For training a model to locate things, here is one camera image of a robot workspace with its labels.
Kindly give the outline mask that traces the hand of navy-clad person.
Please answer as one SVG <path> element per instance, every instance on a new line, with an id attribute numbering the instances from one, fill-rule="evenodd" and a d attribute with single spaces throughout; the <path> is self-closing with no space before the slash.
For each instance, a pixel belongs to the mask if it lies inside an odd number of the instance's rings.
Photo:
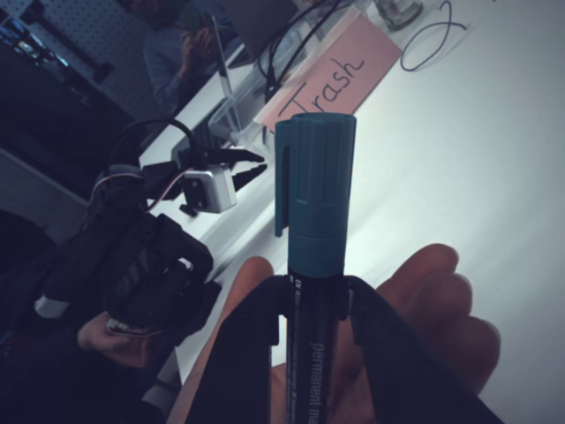
<path id="1" fill-rule="evenodd" d="M 154 340 L 114 334 L 107 328 L 108 321 L 109 314 L 104 312 L 85 323 L 77 335 L 80 348 L 125 367 L 147 367 L 154 358 Z"/>

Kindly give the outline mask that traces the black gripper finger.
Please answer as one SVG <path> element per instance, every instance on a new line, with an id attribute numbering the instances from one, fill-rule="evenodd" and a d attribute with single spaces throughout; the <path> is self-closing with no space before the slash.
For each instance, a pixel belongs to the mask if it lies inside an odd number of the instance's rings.
<path id="1" fill-rule="evenodd" d="M 271 365 L 288 278 L 271 276 L 228 313 L 204 362 L 186 379 L 169 423 L 284 423 L 285 376 Z"/>
<path id="2" fill-rule="evenodd" d="M 250 170 L 239 172 L 232 176 L 232 181 L 235 188 L 243 188 L 251 183 L 254 179 L 260 176 L 267 169 L 266 164 L 258 165 Z"/>
<path id="3" fill-rule="evenodd" d="M 380 423 L 500 423 L 478 396 L 434 359 L 373 287 L 346 276 L 350 323 Z"/>
<path id="4" fill-rule="evenodd" d="M 208 149 L 207 161 L 209 163 L 263 163 L 264 157 L 245 149 Z"/>

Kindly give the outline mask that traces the person's left hand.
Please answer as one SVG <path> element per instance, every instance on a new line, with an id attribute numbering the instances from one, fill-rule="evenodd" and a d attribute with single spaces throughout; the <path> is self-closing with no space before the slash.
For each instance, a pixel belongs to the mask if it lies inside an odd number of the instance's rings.
<path id="1" fill-rule="evenodd" d="M 472 289 L 457 273 L 456 250 L 443 244 L 419 249 L 376 291 L 409 324 L 431 354 L 474 394 L 496 368 L 499 331 L 471 316 Z M 374 423 L 362 352 L 354 344 L 349 321 L 337 338 L 333 405 L 334 423 Z"/>

